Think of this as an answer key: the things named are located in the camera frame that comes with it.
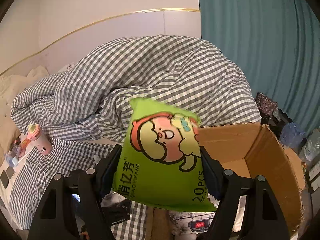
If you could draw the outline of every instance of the pink tumbler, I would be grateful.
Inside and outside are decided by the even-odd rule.
[[[48,155],[51,152],[52,145],[38,124],[29,124],[28,139],[32,140],[33,144],[43,155]]]

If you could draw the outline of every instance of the cartoon mouth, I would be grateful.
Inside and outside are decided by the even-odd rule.
[[[165,139],[172,139],[174,136],[174,132],[171,130],[163,130],[162,132],[164,133]]]

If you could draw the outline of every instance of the beige blanket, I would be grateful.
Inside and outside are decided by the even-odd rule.
[[[0,166],[4,161],[4,154],[9,151],[10,144],[20,134],[10,118],[12,101],[18,93],[48,75],[47,70],[39,66],[32,69],[26,77],[19,75],[0,76]]]

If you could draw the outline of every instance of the gray and white plaid comforter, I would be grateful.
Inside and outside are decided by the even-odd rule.
[[[201,126],[260,121],[249,84],[235,63],[208,41],[167,35],[121,38],[97,47],[69,71],[21,92],[11,118],[23,133],[28,124],[38,123],[55,139],[122,142],[132,114],[129,101],[136,97],[193,111]],[[64,162],[74,165],[72,158]],[[21,195],[15,191],[16,199]],[[122,235],[128,235],[125,228]]]

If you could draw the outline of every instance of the green package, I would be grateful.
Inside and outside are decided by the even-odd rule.
[[[211,212],[198,134],[199,118],[186,110],[135,98],[113,189],[148,206]]]

